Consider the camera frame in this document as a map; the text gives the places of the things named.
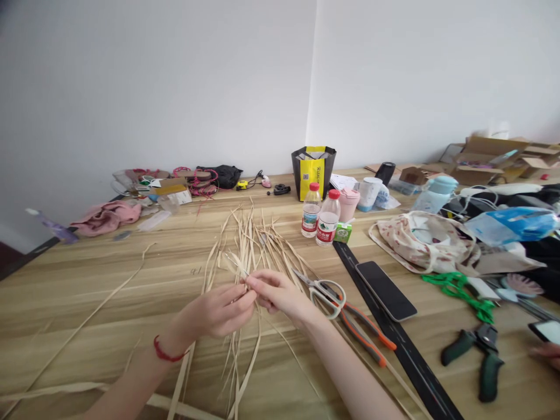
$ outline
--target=purple spray bottle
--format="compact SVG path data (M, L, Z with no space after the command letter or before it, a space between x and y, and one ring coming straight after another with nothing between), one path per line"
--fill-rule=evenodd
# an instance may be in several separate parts
M25 209L25 211L35 216L44 226L48 227L51 230L54 236L59 238L62 242L70 245L78 241L79 238L76 235L74 235L64 226L47 219L42 212L29 208Z

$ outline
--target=wood grain tabletop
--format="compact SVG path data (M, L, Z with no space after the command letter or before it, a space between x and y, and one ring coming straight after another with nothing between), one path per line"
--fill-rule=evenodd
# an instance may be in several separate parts
M366 169L335 172L358 180L372 176ZM196 198L152 232L138 232L134 224L112 234L82 238L74 245L58 244L0 282L0 395L24 391L73 330L138 269L142 252L155 242L146 254L143 269L76 334L33 389L86 381L114 382L122 374L137 341L140 343L134 353L150 346L172 315L200 294L204 265L222 223L230 210L240 204L249 209L250 197L255 210L260 213L262 208L265 218L278 218L278 232L321 277L340 283L348 301L370 315L336 251L332 247L319 248L314 239L301 235L302 204L296 198L293 176L272 176L271 181L272 185L291 185L293 191L269 196L267 189L257 185L247 191L220 191L213 200ZM529 349L539 344L527 328L535 318L513 304L503 304L494 311L497 346L505 361L495 402L483 404L477 398L482 352L473 348L450 366L442 366L441 350L457 338L462 328L474 329L480 322L463 301L444 295L437 286L408 272L369 238L372 223L399 214L415 199L398 193L394 196L402 203L398 209L356 212L349 246L360 262L377 262L416 306L418 315L403 322L403 326L463 417L560 418L560 374L529 356ZM227 229L233 231L235 226ZM128 239L112 240L125 230L133 231ZM232 274L218 271L215 282L232 282ZM560 314L556 304L544 299L539 302ZM260 350L239 417L348 419L348 411L307 339L284 315L264 317L283 332L319 397L283 339L264 322ZM239 364L247 366L257 338L254 318L241 334ZM376 343L411 386L395 355L379 341ZM227 347L221 339L203 338L197 342L185 397L185 403L221 418L227 416L229 399L228 392L222 392L221 378L226 354ZM178 371L179 363L157 390L159 394L172 396ZM387 369L378 368L377 372L415 418L424 418ZM100 391L91 390L25 400L10 418L78 419L100 395ZM140 418L165 419L166 415L165 410L146 407Z

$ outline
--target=yellow and black paper bag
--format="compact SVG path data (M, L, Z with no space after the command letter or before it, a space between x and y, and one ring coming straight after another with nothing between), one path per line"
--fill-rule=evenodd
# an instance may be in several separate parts
M326 146L307 146L292 153L293 177L299 201L305 200L309 184L319 183L319 194L327 196L337 151Z

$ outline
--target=pliers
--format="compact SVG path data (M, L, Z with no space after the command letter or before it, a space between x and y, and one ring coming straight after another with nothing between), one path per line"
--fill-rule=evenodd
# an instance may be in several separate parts
M474 344L486 353L480 368L478 394L478 399L483 403L491 403L498 396L498 370L504 361L498 357L497 338L497 329L484 323L475 331L461 330L459 338L442 351L443 366L464 355Z
M323 285L324 289L332 294L333 296L338 296L338 294L331 289L327 285ZM395 351L397 349L397 345L389 340L379 328L370 321L366 314L360 311L357 307L346 302L344 307L340 311L340 318L342 319L342 323L344 327L362 344L362 346L367 350L369 354L373 357L373 359L384 368L387 365L387 359L383 356L383 353L379 351L377 346L373 343L373 341L369 338L367 333L363 330L363 328L358 324L356 320L360 320L363 324L369 327L369 330L379 337L381 342L390 350Z

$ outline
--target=person's finger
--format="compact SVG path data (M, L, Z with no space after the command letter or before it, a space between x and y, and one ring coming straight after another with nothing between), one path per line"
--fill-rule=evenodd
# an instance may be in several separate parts
M228 286L227 290L222 292L222 294L216 298L216 302L220 307L226 306L229 305L233 300L239 298L244 293L245 293L245 285L242 284L238 284L235 286L230 285Z
M250 274L250 277L263 280L264 282L271 284L273 286L285 286L286 281L289 283L289 279L282 273L274 271L268 268L260 269L254 271Z
M548 363L550 363L550 365L556 369L556 370L560 370L560 358L554 358L554 359L549 359Z
M546 342L542 346L532 349L531 354L548 358L560 357L560 345Z
M265 299L265 298L261 298L260 296L257 298L257 302L260 306L262 306L263 308L266 309L270 309L272 307L272 302L270 302L270 300Z
M254 306L251 305L244 312L236 316L234 319L230 320L227 324L227 334L231 334L234 331L239 330L242 326L247 324L251 317L253 316Z
M232 285L221 285L217 288L213 288L212 290L210 290L209 292L207 292L207 295L216 295L219 296L221 295L223 292L228 291L230 288L232 287Z
M237 317L238 315L249 309L253 305L253 302L256 300L256 298L257 293L254 290L248 291L242 297L240 297L239 300L224 307L220 311L219 318L225 321Z
M259 296L262 296L272 302L274 301L274 296L279 291L276 286L271 286L265 283L264 281L259 280L256 277L253 277L252 275L247 277L245 280L247 284L251 286L251 289L257 292Z

